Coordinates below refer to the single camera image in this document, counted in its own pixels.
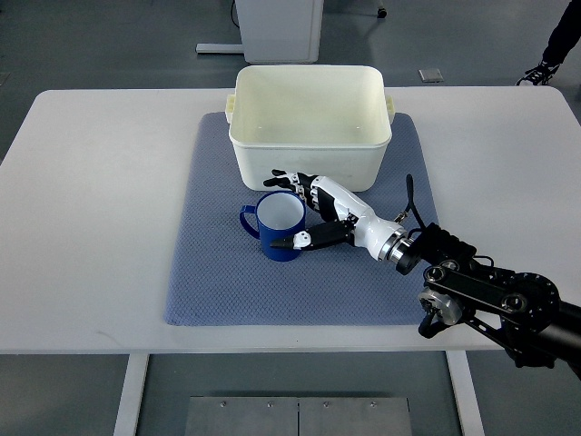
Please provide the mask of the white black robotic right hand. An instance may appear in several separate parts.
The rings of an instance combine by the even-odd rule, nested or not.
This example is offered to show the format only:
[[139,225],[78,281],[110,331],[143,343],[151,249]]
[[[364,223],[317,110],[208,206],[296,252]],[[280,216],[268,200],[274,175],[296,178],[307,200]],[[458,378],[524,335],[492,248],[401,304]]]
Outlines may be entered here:
[[408,232],[399,223],[378,217],[356,194],[328,176],[274,170],[263,185],[291,190],[323,220],[274,240],[272,248],[313,251],[347,243],[366,249],[377,261],[396,263],[410,246]]

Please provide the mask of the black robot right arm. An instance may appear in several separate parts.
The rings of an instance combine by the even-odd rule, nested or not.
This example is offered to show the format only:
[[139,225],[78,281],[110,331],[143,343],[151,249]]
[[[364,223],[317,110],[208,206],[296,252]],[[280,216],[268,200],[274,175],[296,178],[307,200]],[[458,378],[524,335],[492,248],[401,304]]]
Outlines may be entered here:
[[498,268],[435,223],[425,224],[414,203],[414,182],[406,177],[408,204],[398,217],[412,214],[418,224],[393,245],[390,260],[399,273],[420,262],[425,312],[418,331],[431,339],[451,326],[465,324],[505,350],[518,368],[553,368],[564,361],[580,373],[580,309],[564,302],[547,277]]

